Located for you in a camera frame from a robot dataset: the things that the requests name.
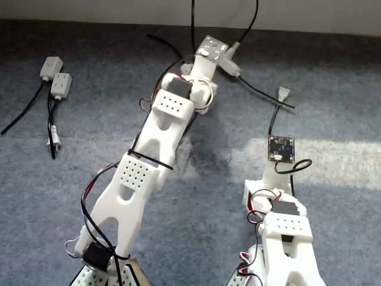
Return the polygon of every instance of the electrical plug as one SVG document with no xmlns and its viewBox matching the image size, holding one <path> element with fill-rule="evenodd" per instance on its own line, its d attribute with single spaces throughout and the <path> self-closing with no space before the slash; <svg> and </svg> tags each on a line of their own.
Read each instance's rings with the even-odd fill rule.
<svg viewBox="0 0 381 286">
<path fill-rule="evenodd" d="M 57 127 L 55 125 L 52 125 L 51 126 L 51 131 L 52 131 L 53 146 L 55 148 L 55 151 L 59 152 L 59 150 L 61 149 L 61 140 L 60 140 L 60 137 L 57 134 Z M 49 138 L 48 138 L 47 146 L 50 149 L 50 139 Z"/>
<path fill-rule="evenodd" d="M 280 102 L 284 102 L 287 99 L 289 94 L 290 94 L 289 89 L 286 89 L 280 86 L 278 91 L 278 100 Z"/>
<path fill-rule="evenodd" d="M 63 62 L 60 57 L 47 57 L 40 71 L 42 80 L 50 81 L 54 78 L 56 73 L 59 73 Z"/>
<path fill-rule="evenodd" d="M 232 61 L 232 58 L 238 47 L 239 42 L 236 42 L 233 46 L 227 49 L 227 51 L 220 57 L 220 60 L 218 61 L 218 65 L 221 67 L 221 69 L 234 77 L 238 77 L 241 74 L 241 68 L 237 66 L 234 61 Z"/>
</svg>

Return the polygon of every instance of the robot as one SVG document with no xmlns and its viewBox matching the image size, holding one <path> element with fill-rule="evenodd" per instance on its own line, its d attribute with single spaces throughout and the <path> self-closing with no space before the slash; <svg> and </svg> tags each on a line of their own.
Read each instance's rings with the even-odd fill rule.
<svg viewBox="0 0 381 286">
<path fill-rule="evenodd" d="M 232 70 L 233 66 L 236 73 L 231 61 L 234 51 L 229 51 L 225 43 L 207 36 L 196 54 L 186 58 L 194 59 L 193 64 L 182 65 L 182 74 L 168 71 L 185 59 L 172 64 L 159 78 L 151 99 L 144 99 L 150 110 L 131 148 L 119 162 L 99 171 L 82 194 L 85 225 L 77 239 L 68 241 L 76 242 L 73 253 L 68 254 L 81 258 L 85 266 L 71 285 L 144 284 L 131 266 L 129 253 L 140 230 L 145 204 L 151 192 L 164 185 L 173 169 L 175 150 L 195 116 L 205 114 L 214 101 L 218 86 L 212 79 L 216 68 L 228 66 Z M 279 137 L 269 136 L 272 153 L 262 180 L 245 181 L 243 204 L 249 210 L 248 217 L 259 215 L 259 220 L 249 221 L 263 243 L 260 245 L 257 240 L 248 253 L 241 253 L 244 263 L 238 266 L 228 285 L 325 285 L 317 269 L 307 211 L 292 195 L 287 172 L 274 171 L 285 172 L 294 161 L 293 139 L 282 140 L 280 143 Z M 158 159 L 148 156 L 157 145 Z M 86 197 L 98 176 L 114 167 L 110 184 L 89 213 Z M 126 198 L 128 190 L 133 193 Z M 99 228 L 109 218 L 118 221 L 116 246 Z"/>
</svg>

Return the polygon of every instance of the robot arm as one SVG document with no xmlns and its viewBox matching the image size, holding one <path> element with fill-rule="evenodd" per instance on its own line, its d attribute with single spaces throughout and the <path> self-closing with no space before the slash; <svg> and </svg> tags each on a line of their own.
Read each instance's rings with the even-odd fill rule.
<svg viewBox="0 0 381 286">
<path fill-rule="evenodd" d="M 118 221 L 116 254 L 127 257 L 140 230 L 145 204 L 151 192 L 162 188 L 174 162 L 175 150 L 191 120 L 193 112 L 206 113 L 213 100 L 216 85 L 211 79 L 217 67 L 219 56 L 227 45 L 207 36 L 198 50 L 193 69 L 189 75 L 167 74 L 162 81 L 152 103 L 151 112 L 132 149 L 125 153 L 118 164 L 110 184 L 97 199 L 91 217 L 97 226 L 102 226 L 109 218 Z M 192 83 L 189 99 L 175 94 L 182 90 L 178 86 L 170 89 L 174 79 L 181 77 Z M 142 158 L 154 145 L 159 146 L 159 165 L 146 163 Z M 125 200 L 123 193 L 132 190 L 132 196 Z M 97 233 L 91 225 L 89 230 Z M 89 230 L 83 226 L 74 248 L 75 255 L 83 257 L 93 241 Z M 122 267 L 125 260 L 119 260 Z M 110 275 L 116 274 L 115 261 L 110 258 L 106 269 Z"/>
<path fill-rule="evenodd" d="M 243 201 L 263 220 L 255 226 L 262 244 L 249 249 L 248 260 L 252 263 L 247 267 L 247 272 L 258 275 L 260 280 L 249 276 L 247 285 L 262 286 L 261 281 L 266 286 L 325 286 L 316 264 L 306 208 L 288 194 L 289 184 L 286 190 L 268 187 L 263 180 L 245 181 Z"/>
</svg>

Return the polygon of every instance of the gray carpet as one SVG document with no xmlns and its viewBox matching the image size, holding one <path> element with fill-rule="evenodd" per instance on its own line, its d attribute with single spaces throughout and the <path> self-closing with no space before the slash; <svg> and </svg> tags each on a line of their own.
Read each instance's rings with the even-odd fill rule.
<svg viewBox="0 0 381 286">
<path fill-rule="evenodd" d="M 128 149 L 172 50 L 191 52 L 187 27 L 0 21 L 0 128 L 23 109 L 49 55 L 73 85 L 56 115 L 63 150 L 46 147 L 46 93 L 0 137 L 1 285 L 67 285 L 80 269 L 64 241 L 83 224 L 82 189 Z M 236 29 L 196 30 L 232 43 Z M 252 32 L 235 60 L 256 87 L 291 89 L 276 135 L 296 137 L 296 158 L 314 164 L 295 178 L 309 212 L 327 285 L 380 285 L 381 39 Z M 244 179 L 261 177 L 274 107 L 217 72 L 216 104 L 199 116 L 177 152 L 175 171 L 151 195 L 133 249 L 154 285 L 225 285 L 239 251 L 253 245 L 241 205 Z M 92 202 L 112 174 L 99 180 Z"/>
</svg>

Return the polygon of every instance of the connector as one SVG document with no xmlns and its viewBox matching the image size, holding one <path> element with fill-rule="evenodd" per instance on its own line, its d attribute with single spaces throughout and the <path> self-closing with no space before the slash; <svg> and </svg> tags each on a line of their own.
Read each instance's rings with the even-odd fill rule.
<svg viewBox="0 0 381 286">
<path fill-rule="evenodd" d="M 239 42 L 236 42 L 232 47 L 220 57 L 218 65 L 229 75 L 238 77 L 241 74 L 241 69 L 232 61 L 232 58 L 239 47 Z"/>
<path fill-rule="evenodd" d="M 51 126 L 51 130 L 52 130 L 53 146 L 55 148 L 55 151 L 59 152 L 59 150 L 61 149 L 61 141 L 60 141 L 60 137 L 57 134 L 57 128 L 56 128 L 56 126 L 52 125 Z M 50 140 L 49 140 L 49 138 L 48 138 L 47 146 L 50 149 Z"/>
<path fill-rule="evenodd" d="M 56 73 L 59 73 L 63 62 L 59 57 L 47 57 L 40 71 L 42 80 L 50 81 L 54 78 Z"/>
<path fill-rule="evenodd" d="M 278 100 L 280 102 L 284 102 L 287 99 L 289 94 L 290 94 L 289 89 L 286 89 L 280 86 L 278 91 Z"/>
<path fill-rule="evenodd" d="M 57 73 L 52 83 L 51 94 L 56 100 L 67 98 L 71 86 L 71 76 L 68 73 Z"/>
</svg>

